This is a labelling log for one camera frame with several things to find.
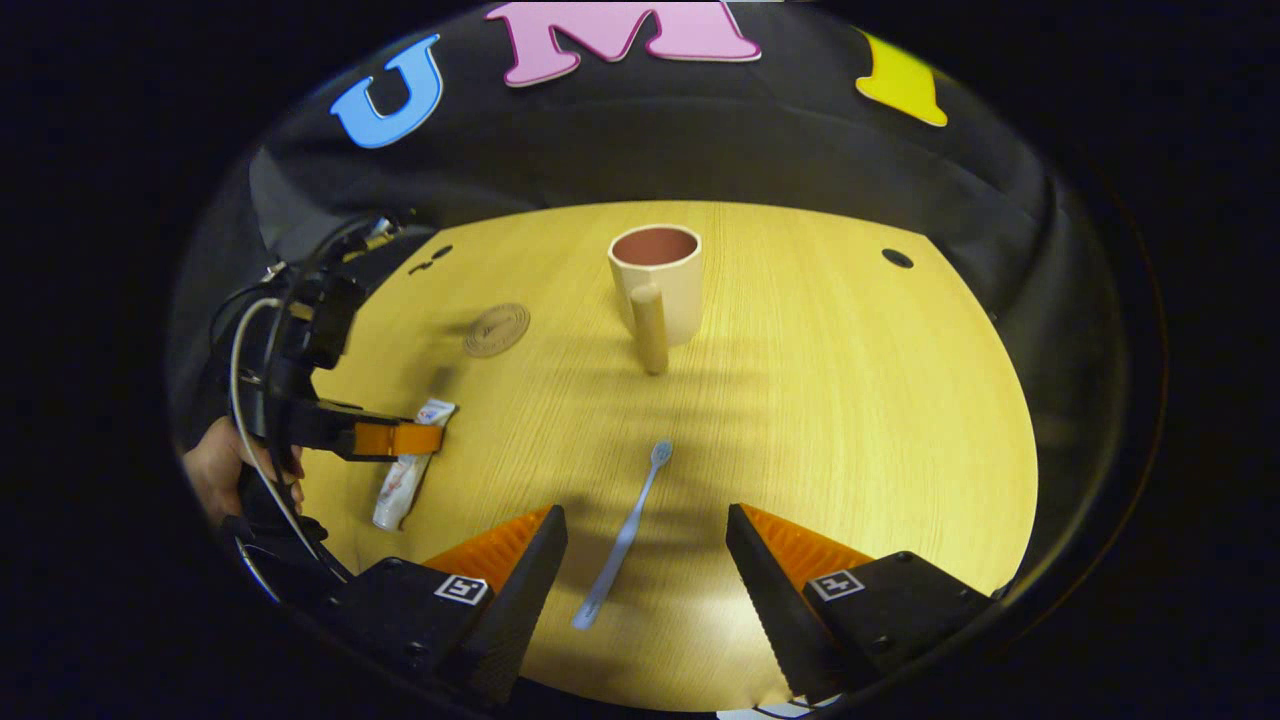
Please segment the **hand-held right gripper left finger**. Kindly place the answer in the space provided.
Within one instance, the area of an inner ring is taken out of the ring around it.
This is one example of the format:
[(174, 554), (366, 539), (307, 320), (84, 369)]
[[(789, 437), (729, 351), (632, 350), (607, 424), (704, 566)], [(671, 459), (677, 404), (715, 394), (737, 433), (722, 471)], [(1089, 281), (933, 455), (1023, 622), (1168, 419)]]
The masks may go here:
[(502, 705), (567, 541), (549, 503), (426, 561), (384, 559), (326, 594), (325, 628), (417, 688)]

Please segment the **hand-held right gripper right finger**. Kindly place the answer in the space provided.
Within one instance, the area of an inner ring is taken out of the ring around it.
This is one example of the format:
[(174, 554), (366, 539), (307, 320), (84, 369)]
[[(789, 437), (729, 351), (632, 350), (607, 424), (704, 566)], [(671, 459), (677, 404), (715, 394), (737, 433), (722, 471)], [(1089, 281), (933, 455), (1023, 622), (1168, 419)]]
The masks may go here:
[(863, 691), (925, 656), (993, 603), (910, 551), (879, 559), (749, 503), (726, 547), (794, 694)]

